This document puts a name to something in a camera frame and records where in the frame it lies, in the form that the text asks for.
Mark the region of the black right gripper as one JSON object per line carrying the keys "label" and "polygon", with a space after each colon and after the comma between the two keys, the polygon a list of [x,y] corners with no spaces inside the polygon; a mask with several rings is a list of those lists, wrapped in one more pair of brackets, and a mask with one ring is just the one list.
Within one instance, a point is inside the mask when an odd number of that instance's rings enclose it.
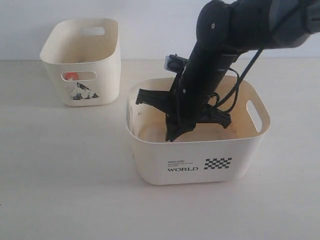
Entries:
{"label": "black right gripper", "polygon": [[179,100],[170,91],[139,89],[135,103],[152,106],[165,113],[165,141],[173,142],[181,135],[192,132],[196,124],[218,124],[223,128],[232,123],[231,115],[216,106],[205,103],[200,113],[184,116]]}

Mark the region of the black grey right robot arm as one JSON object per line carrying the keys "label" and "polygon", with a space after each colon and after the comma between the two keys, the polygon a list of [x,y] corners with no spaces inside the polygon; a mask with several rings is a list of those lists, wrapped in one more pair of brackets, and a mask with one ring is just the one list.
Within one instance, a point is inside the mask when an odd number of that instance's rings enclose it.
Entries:
{"label": "black grey right robot arm", "polygon": [[197,124],[227,128],[231,110],[222,110],[236,99],[246,72],[225,97],[216,90],[232,64],[255,51],[251,68],[264,50],[293,49],[320,31],[317,0],[222,0],[208,2],[196,22],[196,41],[188,58],[170,54],[164,67],[175,73],[169,90],[140,89],[136,104],[152,106],[165,114],[165,140],[173,142],[192,132]]}

